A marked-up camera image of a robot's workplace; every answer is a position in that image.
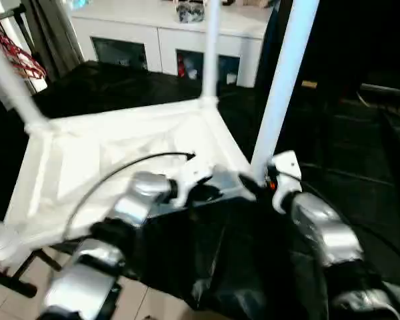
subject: white tray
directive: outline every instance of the white tray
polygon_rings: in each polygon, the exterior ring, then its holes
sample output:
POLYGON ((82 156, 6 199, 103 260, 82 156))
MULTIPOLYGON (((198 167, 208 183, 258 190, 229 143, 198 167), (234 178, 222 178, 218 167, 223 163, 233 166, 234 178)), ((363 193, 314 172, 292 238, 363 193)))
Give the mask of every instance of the white tray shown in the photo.
MULTIPOLYGON (((194 152, 213 164, 249 172, 215 104, 216 99, 196 99, 52 120, 53 131, 30 135, 5 224, 15 227, 29 247, 59 243, 85 192, 116 166, 148 154, 194 152)), ((105 216, 134 171, 172 175, 184 161, 155 158, 116 175, 82 207, 70 237, 86 234, 105 216)))

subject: gray curtain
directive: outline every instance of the gray curtain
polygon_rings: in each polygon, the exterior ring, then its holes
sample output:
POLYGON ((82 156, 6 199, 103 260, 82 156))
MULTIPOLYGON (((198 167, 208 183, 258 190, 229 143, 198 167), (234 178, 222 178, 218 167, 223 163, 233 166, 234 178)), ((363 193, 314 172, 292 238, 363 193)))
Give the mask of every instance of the gray curtain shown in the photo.
POLYGON ((61 0, 21 0, 34 47, 50 81, 62 78, 83 61, 61 0))

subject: cabinet door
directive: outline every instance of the cabinet door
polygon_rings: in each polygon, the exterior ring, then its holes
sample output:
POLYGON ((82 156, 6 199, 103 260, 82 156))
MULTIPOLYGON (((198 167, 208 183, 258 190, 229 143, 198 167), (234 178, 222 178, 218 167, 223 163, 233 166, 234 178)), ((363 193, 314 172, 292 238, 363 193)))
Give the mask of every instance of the cabinet door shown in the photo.
POLYGON ((81 18, 72 24, 85 61, 161 72, 157 28, 81 18))
MULTIPOLYGON (((206 34, 194 31, 159 29, 161 64, 164 73, 181 75, 186 57, 189 57, 190 68, 198 65, 203 68, 203 54, 206 50, 206 34)), ((262 41, 252 38, 220 35, 217 52, 219 54, 219 78, 234 80, 234 68, 237 74, 237 85, 253 87, 261 54, 262 41)), ((196 70, 197 79, 201 79, 203 70, 196 70)))

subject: red object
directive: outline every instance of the red object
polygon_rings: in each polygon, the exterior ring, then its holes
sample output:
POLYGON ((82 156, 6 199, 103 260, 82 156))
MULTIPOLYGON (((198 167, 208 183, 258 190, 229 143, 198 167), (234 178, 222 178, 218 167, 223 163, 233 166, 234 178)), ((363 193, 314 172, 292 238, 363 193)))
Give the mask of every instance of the red object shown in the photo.
POLYGON ((185 76, 185 65, 181 55, 178 55, 178 77, 185 76))
POLYGON ((46 77, 46 70, 30 56, 27 52, 18 47, 6 35, 0 23, 0 49, 12 64, 13 68, 24 78, 42 79, 46 77))

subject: white tube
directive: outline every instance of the white tube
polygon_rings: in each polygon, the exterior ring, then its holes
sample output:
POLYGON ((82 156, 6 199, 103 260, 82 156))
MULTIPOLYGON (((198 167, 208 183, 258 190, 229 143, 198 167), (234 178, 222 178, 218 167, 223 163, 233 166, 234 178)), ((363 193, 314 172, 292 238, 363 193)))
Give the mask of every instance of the white tube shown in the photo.
POLYGON ((293 1, 251 162, 258 183, 265 182, 267 160, 274 154, 318 6, 319 0, 293 1))
POLYGON ((0 88, 26 125, 45 125, 46 118, 35 106, 21 78, 18 78, 0 51, 0 88))
POLYGON ((220 0, 208 2, 207 39, 205 64, 203 68, 202 97, 216 97, 216 82, 218 72, 217 44, 219 34, 219 10, 220 0))

